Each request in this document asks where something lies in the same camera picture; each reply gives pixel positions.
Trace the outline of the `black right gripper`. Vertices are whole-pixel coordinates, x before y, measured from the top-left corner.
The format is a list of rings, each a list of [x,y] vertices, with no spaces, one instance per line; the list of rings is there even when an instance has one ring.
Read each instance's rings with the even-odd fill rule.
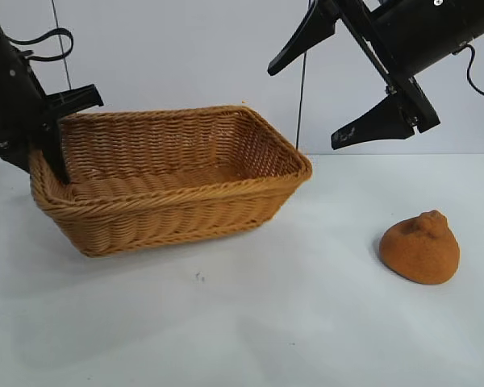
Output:
[[[484,1],[339,1],[340,18],[386,81],[387,96],[331,135],[333,150],[407,139],[440,124],[415,75],[484,34]],[[284,48],[269,62],[274,76],[335,34],[336,2],[314,0]]]

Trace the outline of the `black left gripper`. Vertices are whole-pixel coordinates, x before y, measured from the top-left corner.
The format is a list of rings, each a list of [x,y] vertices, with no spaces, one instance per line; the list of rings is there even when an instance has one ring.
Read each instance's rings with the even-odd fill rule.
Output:
[[[19,46],[39,44],[53,36],[69,39],[69,48],[55,56],[37,56]],[[68,185],[59,121],[71,114],[102,106],[95,85],[46,94],[31,62],[64,60],[73,51],[73,34],[56,27],[33,40],[15,40],[0,26],[0,158],[30,174],[30,142],[43,147],[44,159],[55,177]]]

